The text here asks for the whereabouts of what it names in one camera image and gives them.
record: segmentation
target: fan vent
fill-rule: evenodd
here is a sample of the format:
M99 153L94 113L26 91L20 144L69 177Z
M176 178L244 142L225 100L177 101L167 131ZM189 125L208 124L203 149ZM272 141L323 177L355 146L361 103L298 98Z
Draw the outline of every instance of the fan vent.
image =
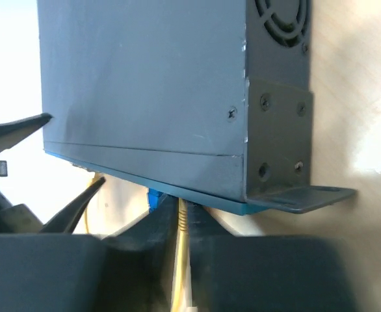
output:
M267 32L284 47L299 44L309 26L310 0L256 0Z

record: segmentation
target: screw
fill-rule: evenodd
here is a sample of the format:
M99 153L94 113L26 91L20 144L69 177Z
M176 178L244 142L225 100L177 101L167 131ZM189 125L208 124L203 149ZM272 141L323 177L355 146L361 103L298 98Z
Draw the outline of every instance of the screw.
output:
M263 111L267 111L270 106L271 106L271 103L270 103L270 100L269 100L269 95L268 94L263 94L261 96L261 99L260 99L260 105L261 105L261 109Z
M228 120L232 121L236 119L236 117L237 117L237 109L234 106L232 106L228 111Z
M295 172L299 174L302 171L302 169L303 169L303 161L298 161L295 164Z
M309 51L309 45L303 43L302 44L302 52L303 52L303 54L305 54L305 55L308 54L308 51Z
M297 105L297 114L299 116L304 116L306 113L306 104L301 102L301 103L298 103Z

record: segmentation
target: bracket screw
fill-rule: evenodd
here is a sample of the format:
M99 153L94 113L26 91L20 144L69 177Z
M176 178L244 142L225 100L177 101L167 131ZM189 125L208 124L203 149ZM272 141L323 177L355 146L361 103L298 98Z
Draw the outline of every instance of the bracket screw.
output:
M300 172L302 172L302 169L303 169L303 161L298 161L295 164L295 172L299 174Z
M305 116L305 113L306 113L306 104L301 102L301 103L298 103L297 105L297 114L299 116Z
M308 54L308 52L309 52L309 45L308 45L308 44L306 44L306 43L303 43L303 44L302 44L302 52L303 52L303 54L305 54L305 55Z
M268 111L270 109L271 102L270 102L270 96L268 94L263 94L261 96L260 105L263 111Z

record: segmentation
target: blue base trim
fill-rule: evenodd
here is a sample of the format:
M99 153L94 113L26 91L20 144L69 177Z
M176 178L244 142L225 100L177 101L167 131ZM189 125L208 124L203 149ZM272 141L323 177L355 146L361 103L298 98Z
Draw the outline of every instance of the blue base trim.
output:
M169 185L151 179L146 179L145 177L139 177L137 175L127 174L125 172L98 166L89 162L87 163L84 161L78 161L77 159L72 159L70 157L65 157L56 153L51 153L49 151L45 152L51 156L64 159L65 161L70 161L71 163L78 164L79 166L88 168L93 171L103 172L105 174L109 174L110 176L119 177L120 179L128 180L139 185L144 185L149 189L155 189L159 192L163 192L178 198L183 198L184 200L189 200L190 202L192 201L194 203L199 203L200 205L217 208L223 211L227 211L229 213L234 213L242 216L250 215L252 213L258 213L260 211L268 209L267 207L249 205L247 203L226 200L224 198L219 198L212 195L196 192L194 190L187 190L185 188L175 187L174 185Z

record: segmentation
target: dark gray metal enclosure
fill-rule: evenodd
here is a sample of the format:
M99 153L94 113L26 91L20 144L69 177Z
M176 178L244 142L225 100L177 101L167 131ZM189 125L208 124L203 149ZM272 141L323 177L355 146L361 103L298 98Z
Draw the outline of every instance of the dark gray metal enclosure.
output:
M309 186L310 9L39 0L46 152L239 214L350 196Z

